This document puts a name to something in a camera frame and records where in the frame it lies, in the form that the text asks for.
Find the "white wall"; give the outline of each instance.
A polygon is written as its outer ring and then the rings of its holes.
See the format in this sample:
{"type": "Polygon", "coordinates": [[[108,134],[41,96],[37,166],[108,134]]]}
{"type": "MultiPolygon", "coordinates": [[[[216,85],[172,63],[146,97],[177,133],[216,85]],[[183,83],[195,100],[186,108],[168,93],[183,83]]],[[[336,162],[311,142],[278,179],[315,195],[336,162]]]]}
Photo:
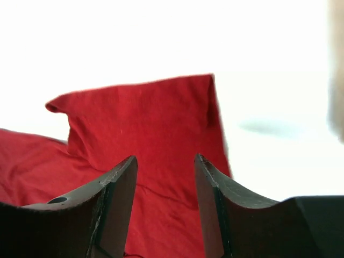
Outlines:
{"type": "Polygon", "coordinates": [[[344,194],[326,29],[325,0],[1,1],[0,127],[66,139],[58,94],[214,72],[237,181],[344,194]]]}

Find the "red cloth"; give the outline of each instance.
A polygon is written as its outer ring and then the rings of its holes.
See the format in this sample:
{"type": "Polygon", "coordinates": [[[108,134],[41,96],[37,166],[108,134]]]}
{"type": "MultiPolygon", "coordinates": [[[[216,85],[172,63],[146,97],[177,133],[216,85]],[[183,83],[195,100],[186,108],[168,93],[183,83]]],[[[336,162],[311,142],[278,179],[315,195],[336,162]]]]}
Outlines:
{"type": "Polygon", "coordinates": [[[24,206],[46,203],[101,176],[63,142],[0,130],[0,201],[24,206]]]}
{"type": "Polygon", "coordinates": [[[33,163],[39,165],[42,154],[57,168],[50,170],[45,166],[35,170],[33,166],[26,168],[24,162],[24,173],[30,173],[34,179],[27,181],[32,187],[25,191],[14,185],[19,195],[29,191],[30,195],[60,195],[62,192],[56,194],[58,191],[53,188],[62,187],[60,182],[65,182],[65,174],[82,174],[91,179],[95,171],[108,171],[127,156],[136,155],[138,181],[126,253],[145,258],[204,257],[194,180],[195,154],[202,153],[229,174],[211,75],[72,92],[52,100],[46,107],[68,116],[68,153],[56,141],[50,148],[57,148],[51,153],[66,157],[71,165],[56,172],[59,165],[51,161],[54,158],[48,154],[48,143],[45,151],[36,150],[45,144],[26,146],[27,151],[39,152],[27,161],[36,157],[33,163]],[[73,170],[77,162],[74,159],[87,161],[85,170],[73,170]],[[49,178],[44,173],[59,173],[61,181],[55,180],[46,187],[49,178]],[[39,179],[39,185],[35,180],[40,176],[45,180],[39,179]]]}

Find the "black object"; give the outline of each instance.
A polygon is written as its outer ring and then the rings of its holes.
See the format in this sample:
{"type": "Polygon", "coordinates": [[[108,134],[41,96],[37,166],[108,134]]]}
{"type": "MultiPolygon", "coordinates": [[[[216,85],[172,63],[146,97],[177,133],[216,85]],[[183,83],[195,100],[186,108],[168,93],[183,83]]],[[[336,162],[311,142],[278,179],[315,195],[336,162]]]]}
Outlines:
{"type": "Polygon", "coordinates": [[[344,257],[344,196],[277,202],[195,158],[197,198],[207,258],[344,257]]]}
{"type": "Polygon", "coordinates": [[[0,203],[0,257],[123,257],[136,178],[131,156],[47,204],[0,203]]]}

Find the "drilled hole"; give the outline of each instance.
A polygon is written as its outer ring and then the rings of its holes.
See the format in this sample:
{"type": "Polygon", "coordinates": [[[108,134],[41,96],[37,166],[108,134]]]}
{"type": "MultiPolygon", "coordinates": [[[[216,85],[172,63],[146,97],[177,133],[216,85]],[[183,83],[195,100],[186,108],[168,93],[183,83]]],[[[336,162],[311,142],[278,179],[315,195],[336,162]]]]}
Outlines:
{"type": "Polygon", "coordinates": [[[52,199],[50,202],[48,203],[63,203],[64,201],[66,201],[67,198],[66,197],[58,197],[55,199],[52,199]]]}

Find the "curved edge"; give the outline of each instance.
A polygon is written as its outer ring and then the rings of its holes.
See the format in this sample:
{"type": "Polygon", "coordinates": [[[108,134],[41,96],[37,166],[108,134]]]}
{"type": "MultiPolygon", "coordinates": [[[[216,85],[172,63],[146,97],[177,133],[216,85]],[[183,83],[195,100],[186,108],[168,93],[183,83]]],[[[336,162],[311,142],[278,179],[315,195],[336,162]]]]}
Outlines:
{"type": "Polygon", "coordinates": [[[195,157],[195,183],[206,257],[231,255],[226,211],[216,180],[204,164],[205,158],[195,157]]]}
{"type": "Polygon", "coordinates": [[[71,192],[68,192],[61,196],[57,196],[56,198],[50,200],[48,203],[36,203],[18,208],[49,211],[68,209],[74,206],[78,206],[91,199],[94,195],[103,190],[109,183],[116,182],[132,162],[137,163],[137,158],[135,156],[127,157],[120,164],[116,165],[104,175],[76,188],[71,192]]]}
{"type": "Polygon", "coordinates": [[[213,187],[218,188],[226,198],[238,206],[249,209],[263,209],[279,203],[276,200],[261,196],[243,187],[241,184],[220,172],[202,154],[196,154],[195,164],[200,167],[213,187]]]}

